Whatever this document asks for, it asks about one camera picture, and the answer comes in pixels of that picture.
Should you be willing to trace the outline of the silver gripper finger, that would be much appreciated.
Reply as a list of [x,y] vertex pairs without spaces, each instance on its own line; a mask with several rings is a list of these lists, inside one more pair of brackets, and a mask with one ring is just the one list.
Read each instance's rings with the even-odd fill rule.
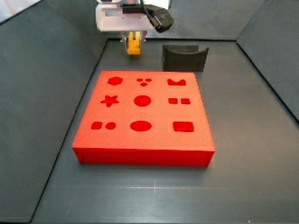
[[141,42],[145,42],[147,31],[141,31]]
[[123,44],[127,44],[127,41],[128,41],[128,31],[121,31],[120,32],[120,42]]

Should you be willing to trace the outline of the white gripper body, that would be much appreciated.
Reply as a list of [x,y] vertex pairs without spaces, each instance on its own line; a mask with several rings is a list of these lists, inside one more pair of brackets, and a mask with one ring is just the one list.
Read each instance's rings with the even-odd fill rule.
[[97,0],[96,23],[101,32],[155,30],[145,14],[123,13],[124,4],[152,4],[168,10],[171,0]]

